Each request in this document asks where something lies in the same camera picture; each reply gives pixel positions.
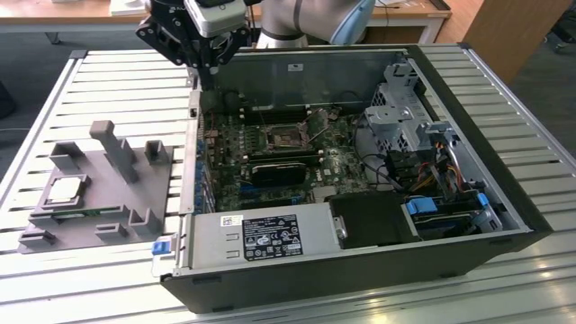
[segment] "processor chip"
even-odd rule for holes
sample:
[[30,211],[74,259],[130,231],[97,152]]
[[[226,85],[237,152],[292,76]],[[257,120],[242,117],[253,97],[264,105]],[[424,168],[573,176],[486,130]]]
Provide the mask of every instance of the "processor chip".
[[270,128],[266,138],[268,144],[276,147],[302,146],[300,130],[293,126]]

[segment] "barcode sticker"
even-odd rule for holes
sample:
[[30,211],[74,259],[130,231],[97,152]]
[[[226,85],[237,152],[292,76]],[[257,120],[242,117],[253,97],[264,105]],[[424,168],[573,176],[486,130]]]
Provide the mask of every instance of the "barcode sticker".
[[238,226],[242,224],[244,215],[229,215],[220,217],[220,226]]

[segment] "blue latch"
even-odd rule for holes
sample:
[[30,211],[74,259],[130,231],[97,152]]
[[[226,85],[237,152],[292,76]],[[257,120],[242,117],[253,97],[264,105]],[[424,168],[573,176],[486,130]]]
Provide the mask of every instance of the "blue latch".
[[152,255],[161,255],[170,253],[170,241],[156,241],[152,244]]
[[429,197],[412,199],[405,204],[405,208],[408,209],[410,215],[420,213],[433,213],[434,211],[438,211],[436,203]]
[[485,196],[485,194],[477,194],[477,201],[480,201],[480,204],[482,206],[488,206],[489,204],[488,197]]

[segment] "gray cable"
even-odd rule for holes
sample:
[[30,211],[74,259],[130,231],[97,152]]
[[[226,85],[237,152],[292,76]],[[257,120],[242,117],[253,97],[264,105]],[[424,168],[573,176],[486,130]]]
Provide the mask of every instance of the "gray cable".
[[29,130],[29,128],[4,128],[4,129],[0,129],[0,132],[8,132],[12,130]]

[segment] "motherboard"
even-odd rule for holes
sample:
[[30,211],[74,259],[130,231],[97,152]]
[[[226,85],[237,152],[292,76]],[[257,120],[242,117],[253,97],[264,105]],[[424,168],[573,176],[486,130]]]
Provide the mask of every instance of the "motherboard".
[[369,190],[341,108],[246,107],[204,118],[217,211],[321,203]]

